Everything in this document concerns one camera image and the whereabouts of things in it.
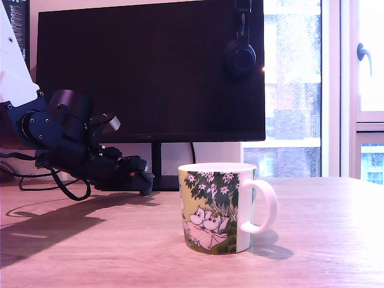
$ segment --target illustrated mug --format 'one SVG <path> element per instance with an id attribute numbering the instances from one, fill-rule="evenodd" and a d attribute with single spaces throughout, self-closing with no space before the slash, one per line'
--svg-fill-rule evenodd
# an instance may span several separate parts
<path id="1" fill-rule="evenodd" d="M 251 234 L 268 230 L 277 217 L 274 189 L 256 180 L 256 166 L 201 163 L 178 168 L 187 246 L 207 254 L 232 254 L 250 246 Z M 264 223 L 252 224 L 256 187 L 267 204 Z"/>

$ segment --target window handle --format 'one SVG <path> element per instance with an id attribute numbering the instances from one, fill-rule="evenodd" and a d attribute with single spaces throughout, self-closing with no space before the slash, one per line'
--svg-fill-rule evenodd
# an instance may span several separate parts
<path id="1" fill-rule="evenodd" d="M 370 68 L 371 68 L 371 77 L 372 77 L 372 57 L 371 53 L 364 48 L 364 45 L 362 43 L 359 43 L 358 45 L 358 58 L 360 61 L 364 58 L 364 55 L 368 57 L 368 60 L 370 62 Z"/>

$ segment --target desk surface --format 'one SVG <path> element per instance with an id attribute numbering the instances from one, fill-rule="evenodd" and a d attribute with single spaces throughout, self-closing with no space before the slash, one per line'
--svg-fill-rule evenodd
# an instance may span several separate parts
<path id="1" fill-rule="evenodd" d="M 226 256 L 186 246 L 177 192 L 94 190 L 74 202 L 60 190 L 2 187 L 1 287 L 384 287 L 383 187 L 267 181 L 279 199 L 277 222 L 247 251 Z M 260 194 L 256 209 L 260 224 Z"/>

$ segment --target headphones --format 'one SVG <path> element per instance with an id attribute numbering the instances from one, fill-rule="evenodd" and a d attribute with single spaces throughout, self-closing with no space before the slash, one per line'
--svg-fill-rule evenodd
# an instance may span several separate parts
<path id="1" fill-rule="evenodd" d="M 250 45 L 249 21 L 252 0 L 235 0 L 236 39 L 226 47 L 225 62 L 229 73 L 235 77 L 245 77 L 253 71 L 256 53 Z"/>

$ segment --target headphone ear cup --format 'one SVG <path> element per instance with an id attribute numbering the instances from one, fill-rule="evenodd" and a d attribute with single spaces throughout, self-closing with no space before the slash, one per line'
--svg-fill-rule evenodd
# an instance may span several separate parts
<path id="1" fill-rule="evenodd" d="M 249 44 L 231 41 L 226 47 L 226 67 L 236 77 L 249 75 L 256 64 L 256 53 Z"/>

